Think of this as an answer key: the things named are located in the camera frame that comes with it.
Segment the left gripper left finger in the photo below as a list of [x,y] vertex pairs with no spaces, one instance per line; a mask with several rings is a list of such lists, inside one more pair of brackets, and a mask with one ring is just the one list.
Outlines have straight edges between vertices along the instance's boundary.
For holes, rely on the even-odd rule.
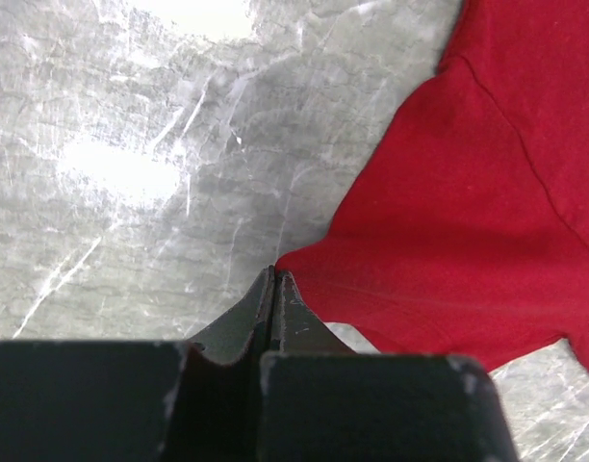
[[158,461],[187,370],[239,360],[275,271],[194,340],[0,341],[0,461]]

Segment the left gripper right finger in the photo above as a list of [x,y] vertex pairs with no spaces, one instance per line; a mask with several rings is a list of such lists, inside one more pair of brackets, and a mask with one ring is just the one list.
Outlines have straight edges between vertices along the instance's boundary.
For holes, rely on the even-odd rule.
[[359,354],[281,273],[260,361],[262,461],[514,461],[496,386],[460,355]]

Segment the red t shirt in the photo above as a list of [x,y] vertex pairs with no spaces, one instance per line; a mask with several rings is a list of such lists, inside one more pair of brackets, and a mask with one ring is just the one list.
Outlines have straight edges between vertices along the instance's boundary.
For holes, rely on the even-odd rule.
[[305,303],[391,353],[493,370],[567,339],[589,372],[589,1],[467,1],[326,236]]

